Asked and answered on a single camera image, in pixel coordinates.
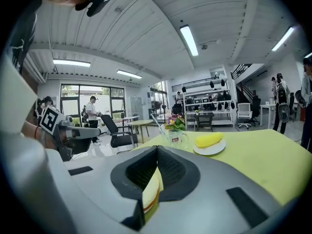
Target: white plate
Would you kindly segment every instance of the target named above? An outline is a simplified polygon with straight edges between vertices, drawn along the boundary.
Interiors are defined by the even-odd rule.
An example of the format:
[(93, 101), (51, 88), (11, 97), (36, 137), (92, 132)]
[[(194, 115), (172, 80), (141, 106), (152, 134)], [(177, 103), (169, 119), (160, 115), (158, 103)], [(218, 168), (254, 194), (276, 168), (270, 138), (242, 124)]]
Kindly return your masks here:
[(220, 140), (219, 143), (212, 145), (207, 148), (198, 148), (196, 145), (193, 146), (193, 150), (197, 154), (201, 155), (214, 155), (222, 152), (226, 146), (225, 140)]

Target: glass mug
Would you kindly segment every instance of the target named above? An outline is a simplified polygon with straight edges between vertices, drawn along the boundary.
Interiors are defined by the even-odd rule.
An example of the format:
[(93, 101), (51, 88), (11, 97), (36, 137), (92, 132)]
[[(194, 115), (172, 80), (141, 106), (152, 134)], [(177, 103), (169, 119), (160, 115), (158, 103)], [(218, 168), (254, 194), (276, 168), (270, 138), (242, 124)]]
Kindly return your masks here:
[(189, 143), (188, 135), (180, 129), (163, 129), (160, 131), (162, 139), (173, 148), (186, 149)]

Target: yellow object on plate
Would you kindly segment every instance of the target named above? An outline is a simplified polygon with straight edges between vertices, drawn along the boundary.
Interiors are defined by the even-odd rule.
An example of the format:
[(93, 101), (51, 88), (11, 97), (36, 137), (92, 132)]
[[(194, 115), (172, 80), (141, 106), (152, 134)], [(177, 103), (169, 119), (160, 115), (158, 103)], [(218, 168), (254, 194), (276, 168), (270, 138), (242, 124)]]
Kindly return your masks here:
[(223, 134), (222, 133), (213, 133), (209, 135), (203, 135), (203, 136), (198, 136), (195, 140), (195, 145), (198, 148), (206, 148), (210, 147), (214, 144), (217, 144), (222, 140)]

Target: black rectangular strip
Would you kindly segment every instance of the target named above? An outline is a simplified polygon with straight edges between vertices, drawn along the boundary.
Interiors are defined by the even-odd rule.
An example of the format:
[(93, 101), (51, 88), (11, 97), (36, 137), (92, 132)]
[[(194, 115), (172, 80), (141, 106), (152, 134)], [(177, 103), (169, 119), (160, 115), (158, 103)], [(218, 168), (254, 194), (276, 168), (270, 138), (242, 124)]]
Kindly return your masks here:
[(89, 172), (92, 170), (93, 169), (90, 166), (85, 166), (85, 167), (80, 167), (80, 168), (68, 170), (68, 172), (71, 176), (74, 176), (74, 175), (86, 173), (86, 172)]
[(251, 228), (268, 218), (261, 208), (240, 187), (228, 189), (226, 192)]

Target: ceiling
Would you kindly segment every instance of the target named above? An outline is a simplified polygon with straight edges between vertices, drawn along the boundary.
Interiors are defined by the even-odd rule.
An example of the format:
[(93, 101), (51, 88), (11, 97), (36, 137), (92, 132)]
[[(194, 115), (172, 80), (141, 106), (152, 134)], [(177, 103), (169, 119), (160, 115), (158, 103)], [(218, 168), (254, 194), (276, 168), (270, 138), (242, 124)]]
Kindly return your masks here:
[[(31, 72), (38, 69), (43, 78), (88, 76), (144, 86), (225, 61), (280, 61), (287, 51), (305, 51), (308, 46), (300, 31), (289, 38), (288, 47), (271, 52), (296, 25), (278, 0), (111, 0), (92, 18), (86, 10), (44, 2), (37, 16), (25, 66)], [(180, 34), (185, 24), (195, 38), (197, 57)], [(91, 67), (54, 66), (53, 58), (88, 61)], [(116, 73), (118, 69), (143, 78), (129, 81)]]

